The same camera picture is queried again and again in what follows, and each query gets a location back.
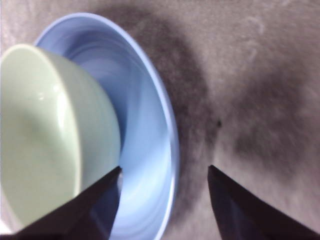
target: blue bowl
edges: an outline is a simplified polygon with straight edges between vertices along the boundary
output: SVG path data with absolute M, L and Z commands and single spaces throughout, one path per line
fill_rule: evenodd
M 122 28 L 91 13 L 56 20 L 35 45 L 80 65 L 115 108 L 123 185 L 110 239 L 160 239 L 177 189 L 179 141 L 168 94 L 153 64 Z

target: gray carpet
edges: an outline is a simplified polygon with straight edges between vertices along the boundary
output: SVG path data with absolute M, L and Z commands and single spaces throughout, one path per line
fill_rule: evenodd
M 181 175 L 163 239 L 220 239 L 210 164 L 320 232 L 320 0 L 2 0 L 1 52 L 73 12 L 123 27 L 167 87 Z

